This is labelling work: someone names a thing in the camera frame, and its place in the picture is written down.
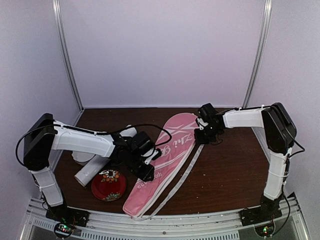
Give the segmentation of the white shuttlecock tube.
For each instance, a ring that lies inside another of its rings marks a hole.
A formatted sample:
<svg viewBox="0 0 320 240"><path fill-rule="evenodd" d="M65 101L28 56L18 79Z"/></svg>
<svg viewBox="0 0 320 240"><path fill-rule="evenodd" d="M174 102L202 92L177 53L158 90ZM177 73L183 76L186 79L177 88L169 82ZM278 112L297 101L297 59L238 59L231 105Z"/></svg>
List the white shuttlecock tube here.
<svg viewBox="0 0 320 240"><path fill-rule="evenodd" d="M74 178L85 187L94 176L110 161L107 157L94 154L93 157L83 168L74 175Z"/></svg>

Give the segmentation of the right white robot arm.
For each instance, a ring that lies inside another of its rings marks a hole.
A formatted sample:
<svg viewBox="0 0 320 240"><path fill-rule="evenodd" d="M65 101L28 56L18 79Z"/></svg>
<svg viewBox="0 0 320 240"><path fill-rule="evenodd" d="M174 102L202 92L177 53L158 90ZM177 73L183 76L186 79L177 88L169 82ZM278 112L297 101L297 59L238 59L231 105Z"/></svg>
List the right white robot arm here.
<svg viewBox="0 0 320 240"><path fill-rule="evenodd" d="M260 205L268 220L284 192L290 161L298 147L297 128L285 107L267 106L219 111L210 103L196 110L196 141L204 145L201 167L218 190L219 207Z"/></svg>

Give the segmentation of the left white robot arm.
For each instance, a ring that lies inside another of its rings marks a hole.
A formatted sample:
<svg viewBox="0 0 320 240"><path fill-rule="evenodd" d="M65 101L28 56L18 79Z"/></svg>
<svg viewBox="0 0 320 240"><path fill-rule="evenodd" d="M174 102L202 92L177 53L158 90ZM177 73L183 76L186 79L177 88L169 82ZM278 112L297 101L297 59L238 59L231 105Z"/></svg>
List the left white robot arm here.
<svg viewBox="0 0 320 240"><path fill-rule="evenodd" d="M51 151L72 151L115 160L144 182L154 179L155 168L150 162L162 154L146 132L137 132L137 125L115 131L94 131L56 121L50 113L43 114L17 144L23 145L23 159L18 162L31 172L47 205L61 222L69 221L72 211L64 205L63 193L51 170Z"/></svg>

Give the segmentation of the pink racket bag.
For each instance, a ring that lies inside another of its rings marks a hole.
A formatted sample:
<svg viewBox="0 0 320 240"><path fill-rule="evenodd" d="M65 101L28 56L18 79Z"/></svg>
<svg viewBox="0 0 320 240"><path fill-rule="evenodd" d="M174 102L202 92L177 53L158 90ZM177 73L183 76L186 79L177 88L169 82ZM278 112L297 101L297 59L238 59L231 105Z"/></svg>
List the pink racket bag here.
<svg viewBox="0 0 320 240"><path fill-rule="evenodd" d="M144 221L156 215L186 180L197 161L196 156L162 203L150 216L144 216L178 174L195 147L194 129L198 127L196 119L195 114L183 112L173 115L164 124L163 128L167 132L161 131L156 143L160 144L167 141L169 139L168 134L172 138L169 142L160 146L161 156L151 163L154 166L154 179L148 182L138 179L122 207L124 213L134 221Z"/></svg>

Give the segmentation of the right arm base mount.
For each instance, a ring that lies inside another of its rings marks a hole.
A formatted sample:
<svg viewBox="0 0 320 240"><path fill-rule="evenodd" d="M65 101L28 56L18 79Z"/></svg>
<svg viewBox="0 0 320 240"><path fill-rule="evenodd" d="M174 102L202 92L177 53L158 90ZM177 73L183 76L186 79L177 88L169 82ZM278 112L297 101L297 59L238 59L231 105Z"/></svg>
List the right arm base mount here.
<svg viewBox="0 0 320 240"><path fill-rule="evenodd" d="M244 208L239 212L242 226L255 225L255 233L262 238L271 237L276 230L274 220L281 217L281 197L270 200L264 195L260 198L260 206Z"/></svg>

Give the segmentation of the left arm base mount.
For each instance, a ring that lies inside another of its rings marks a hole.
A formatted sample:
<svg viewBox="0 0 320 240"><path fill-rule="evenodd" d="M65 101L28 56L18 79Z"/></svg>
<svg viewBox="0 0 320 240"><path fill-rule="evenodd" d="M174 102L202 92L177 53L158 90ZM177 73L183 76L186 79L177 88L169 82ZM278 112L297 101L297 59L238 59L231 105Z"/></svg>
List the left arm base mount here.
<svg viewBox="0 0 320 240"><path fill-rule="evenodd" d="M46 210L45 217L54 220L53 233L58 239L69 238L77 227L86 227L90 213L86 210L70 208L65 202L59 206L50 206L45 196L42 207Z"/></svg>

